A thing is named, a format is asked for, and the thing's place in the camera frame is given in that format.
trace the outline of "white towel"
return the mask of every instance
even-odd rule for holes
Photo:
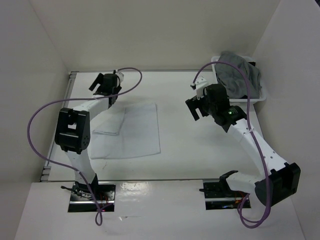
[[[126,107],[122,124],[120,121],[118,114],[93,131],[91,159],[130,159],[161,152],[155,103]]]

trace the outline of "folded cloth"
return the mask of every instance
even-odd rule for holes
[[[93,134],[119,135],[120,128],[124,121],[125,108],[117,108],[112,116],[107,121],[104,121],[100,126],[93,130]]]
[[[250,82],[250,98],[258,99],[260,97],[260,71],[258,68],[248,63],[243,57],[229,51],[222,52],[219,61],[236,65],[241,69]],[[245,80],[236,69],[226,64],[215,64],[214,69],[218,83],[224,85],[230,99],[241,99],[248,96]]]
[[[92,132],[91,159],[130,159],[161,152],[155,103],[126,107],[122,124],[114,121],[115,119],[106,120]],[[121,126],[118,135],[105,134],[115,133],[118,126]]]

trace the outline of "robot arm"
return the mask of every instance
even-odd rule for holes
[[[124,75],[114,71],[103,75],[100,73],[91,87],[93,91],[99,84],[97,91],[93,94],[95,98],[118,94]],[[94,190],[98,186],[98,178],[91,167],[88,155],[90,143],[90,121],[101,112],[109,109],[117,100],[117,97],[96,99],[86,101],[74,108],[62,108],[59,112],[57,127],[55,131],[55,143],[65,151],[73,167],[85,175],[85,178]],[[75,172],[76,185],[83,191],[88,190],[85,181],[78,172]]]
[[[225,87],[222,84],[211,84],[203,77],[197,78],[191,87],[196,90],[196,96],[185,103],[193,118],[196,121],[199,119],[196,109],[199,109],[203,117],[211,115],[215,123],[241,144],[259,169],[259,176],[243,174],[236,170],[222,175],[220,182],[225,191],[242,191],[250,194],[255,192],[258,199],[266,205],[266,177],[260,154],[251,136],[253,132],[267,166],[271,183],[271,205],[294,194],[298,187],[300,168],[296,163],[289,164],[279,156],[254,127],[248,129],[247,115],[239,106],[230,106]]]

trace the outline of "white basket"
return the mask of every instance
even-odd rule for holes
[[[244,58],[247,62],[255,62],[255,60],[252,57],[249,57],[249,56],[241,56],[241,57]],[[211,58],[211,62],[216,62],[219,60],[219,58],[220,58],[220,56],[213,56]],[[215,70],[215,64],[212,64],[212,71],[213,71],[214,81],[216,83],[218,83],[218,80],[216,77],[217,75],[216,75],[216,70]],[[261,89],[259,91],[260,97],[259,98],[251,98],[250,103],[255,104],[256,102],[261,102],[261,101],[266,100],[267,95],[265,92],[265,85],[264,85],[264,81],[261,78],[260,78],[260,86],[261,86]],[[232,103],[246,103],[248,101],[247,99],[234,99],[234,98],[231,98],[229,100]]]

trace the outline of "wall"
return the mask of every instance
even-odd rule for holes
[[[251,55],[280,0],[30,0],[69,70],[198,69]]]
[[[28,1],[0,2],[0,33],[0,239],[11,240],[31,182],[39,181],[44,165],[28,145],[28,120],[41,105],[64,96],[68,72]],[[34,143],[44,154],[58,108],[33,124]]]
[[[256,104],[263,135],[301,167],[292,200],[307,240],[320,236],[319,23],[314,0],[282,0],[253,54],[268,91]]]

